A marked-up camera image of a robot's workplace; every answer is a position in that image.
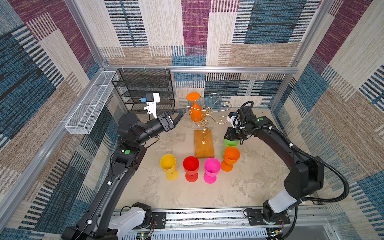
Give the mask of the green wine glass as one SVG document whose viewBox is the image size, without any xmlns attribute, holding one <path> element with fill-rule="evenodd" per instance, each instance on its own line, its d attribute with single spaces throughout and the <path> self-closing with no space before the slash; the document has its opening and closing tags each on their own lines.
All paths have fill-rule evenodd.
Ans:
<svg viewBox="0 0 384 240">
<path fill-rule="evenodd" d="M 221 152 L 222 157 L 224 156 L 226 148 L 228 148 L 228 147 L 237 148 L 239 143 L 240 143 L 240 141 L 230 141 L 230 140 L 224 139 L 224 149 Z"/>
</svg>

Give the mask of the orange wine glass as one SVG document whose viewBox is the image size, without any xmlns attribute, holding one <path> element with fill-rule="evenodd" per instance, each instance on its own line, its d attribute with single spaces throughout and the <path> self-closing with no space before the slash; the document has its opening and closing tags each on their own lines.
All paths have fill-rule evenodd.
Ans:
<svg viewBox="0 0 384 240">
<path fill-rule="evenodd" d="M 197 104 L 197 100 L 199 100 L 200 98 L 200 94 L 196 92 L 189 93 L 187 95 L 187 100 L 193 102 L 192 106 L 190 107 L 191 120 L 196 123 L 199 123 L 204 117 L 202 107 Z"/>
<path fill-rule="evenodd" d="M 223 154 L 223 161 L 221 162 L 221 168 L 225 172 L 233 170 L 233 165 L 239 160 L 241 153 L 239 149 L 235 147 L 227 147 Z"/>
</svg>

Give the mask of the pink wine glass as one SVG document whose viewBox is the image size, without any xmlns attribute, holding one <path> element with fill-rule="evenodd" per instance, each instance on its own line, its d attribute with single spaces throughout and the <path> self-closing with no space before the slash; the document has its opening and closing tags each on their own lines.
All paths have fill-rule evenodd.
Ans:
<svg viewBox="0 0 384 240">
<path fill-rule="evenodd" d="M 214 184 L 217 180 L 217 175 L 221 170 L 221 162 L 215 158 L 209 158 L 204 164 L 204 181 L 207 184 Z"/>
</svg>

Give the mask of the red wine glass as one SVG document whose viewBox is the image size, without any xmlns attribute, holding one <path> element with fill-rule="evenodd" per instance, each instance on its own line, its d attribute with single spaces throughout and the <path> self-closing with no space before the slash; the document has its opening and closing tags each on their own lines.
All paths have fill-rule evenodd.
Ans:
<svg viewBox="0 0 384 240">
<path fill-rule="evenodd" d="M 186 180 L 190 183 L 195 182 L 199 177 L 198 171 L 200 167 L 200 161 L 196 157 L 189 156 L 184 159 L 183 167 L 186 172 Z"/>
</svg>

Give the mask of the yellow wine glass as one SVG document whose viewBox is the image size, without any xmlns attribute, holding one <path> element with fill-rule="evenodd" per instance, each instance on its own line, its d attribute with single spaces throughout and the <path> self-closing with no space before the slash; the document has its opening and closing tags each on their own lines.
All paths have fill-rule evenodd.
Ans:
<svg viewBox="0 0 384 240">
<path fill-rule="evenodd" d="M 166 174 L 166 178 L 174 181 L 178 178 L 179 172 L 177 170 L 176 158 L 173 155 L 164 155 L 161 158 L 161 168 Z"/>
</svg>

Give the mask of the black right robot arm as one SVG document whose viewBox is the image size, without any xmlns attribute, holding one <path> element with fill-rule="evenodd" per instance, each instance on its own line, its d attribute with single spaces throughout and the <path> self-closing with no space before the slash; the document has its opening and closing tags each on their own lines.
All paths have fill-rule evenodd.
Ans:
<svg viewBox="0 0 384 240">
<path fill-rule="evenodd" d="M 267 117 L 257 117 L 253 111 L 254 103 L 248 101 L 235 112 L 229 113 L 231 123 L 225 134 L 229 141 L 241 144 L 250 137 L 265 142 L 286 164 L 290 171 L 284 181 L 284 188 L 263 204 L 262 216 L 266 224 L 277 222 L 287 210 L 305 201 L 337 203 L 350 193 L 350 186 L 344 175 L 320 157 L 314 157 L 298 148 Z M 313 198 L 311 195 L 324 186 L 325 169 L 332 171 L 343 183 L 343 192 L 334 198 Z"/>
</svg>

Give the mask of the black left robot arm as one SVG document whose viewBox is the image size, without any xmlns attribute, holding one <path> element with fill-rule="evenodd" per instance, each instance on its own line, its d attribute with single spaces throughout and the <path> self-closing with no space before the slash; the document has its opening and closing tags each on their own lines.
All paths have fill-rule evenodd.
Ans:
<svg viewBox="0 0 384 240">
<path fill-rule="evenodd" d="M 111 218 L 126 185 L 146 154 L 144 143 L 174 129 L 185 114 L 185 109 L 172 110 L 147 123 L 141 122 L 135 113 L 120 117 L 119 143 L 111 155 L 108 175 L 78 223 L 65 228 L 63 240 L 120 240 L 134 228 L 150 225 L 152 213 L 148 205 L 131 207 L 128 213 L 114 221 Z"/>
</svg>

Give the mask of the orange wooden rack base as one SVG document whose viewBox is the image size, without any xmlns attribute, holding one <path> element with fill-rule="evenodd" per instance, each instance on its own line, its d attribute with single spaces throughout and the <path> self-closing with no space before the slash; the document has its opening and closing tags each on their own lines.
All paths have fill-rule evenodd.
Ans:
<svg viewBox="0 0 384 240">
<path fill-rule="evenodd" d="M 198 159 L 214 158 L 214 144 L 210 130 L 195 130 L 195 157 Z"/>
</svg>

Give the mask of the black mesh shelf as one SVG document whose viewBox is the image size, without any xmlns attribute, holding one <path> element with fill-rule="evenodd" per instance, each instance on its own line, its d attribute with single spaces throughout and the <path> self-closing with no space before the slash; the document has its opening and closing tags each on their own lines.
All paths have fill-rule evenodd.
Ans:
<svg viewBox="0 0 384 240">
<path fill-rule="evenodd" d="M 141 98 L 153 93 L 160 94 L 160 102 L 156 104 L 158 113 L 175 108 L 175 94 L 169 70 L 118 69 L 116 75 L 112 83 L 128 112 L 146 113 L 146 103 Z"/>
</svg>

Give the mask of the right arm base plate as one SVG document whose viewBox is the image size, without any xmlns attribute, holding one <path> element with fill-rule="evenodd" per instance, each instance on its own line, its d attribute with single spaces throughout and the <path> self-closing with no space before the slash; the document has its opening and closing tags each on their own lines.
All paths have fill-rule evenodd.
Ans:
<svg viewBox="0 0 384 240">
<path fill-rule="evenodd" d="M 291 219 L 288 213 L 274 213 L 273 211 L 261 208 L 246 208 L 243 214 L 248 218 L 250 226 L 266 226 L 266 225 L 290 225 Z"/>
</svg>

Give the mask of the white mesh wall basket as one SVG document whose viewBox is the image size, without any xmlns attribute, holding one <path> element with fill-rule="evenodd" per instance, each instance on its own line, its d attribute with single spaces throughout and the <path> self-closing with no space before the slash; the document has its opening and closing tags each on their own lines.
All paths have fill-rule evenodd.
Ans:
<svg viewBox="0 0 384 240">
<path fill-rule="evenodd" d="M 113 87 L 116 73 L 103 71 L 87 91 L 81 103 L 76 107 L 65 125 L 65 129 L 72 135 L 88 135 L 91 133 L 99 118 Z"/>
</svg>

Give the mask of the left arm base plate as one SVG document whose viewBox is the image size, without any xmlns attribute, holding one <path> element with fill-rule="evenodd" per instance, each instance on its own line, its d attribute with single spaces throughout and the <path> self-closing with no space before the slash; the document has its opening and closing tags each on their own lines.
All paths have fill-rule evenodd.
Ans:
<svg viewBox="0 0 384 240">
<path fill-rule="evenodd" d="M 166 212 L 152 212 L 151 216 L 145 214 L 144 221 L 134 230 L 149 230 L 151 228 L 164 229 L 166 225 L 167 213 Z"/>
</svg>

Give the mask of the aluminium front rail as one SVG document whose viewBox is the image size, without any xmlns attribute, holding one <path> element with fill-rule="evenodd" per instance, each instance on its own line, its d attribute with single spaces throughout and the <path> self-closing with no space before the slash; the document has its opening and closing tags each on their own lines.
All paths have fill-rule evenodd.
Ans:
<svg viewBox="0 0 384 240">
<path fill-rule="evenodd" d="M 114 221 L 131 208 L 114 211 Z M 164 229 L 131 230 L 121 240 L 339 240 L 332 218 L 321 206 L 288 211 L 290 225 L 250 226 L 246 208 L 168 209 Z"/>
</svg>

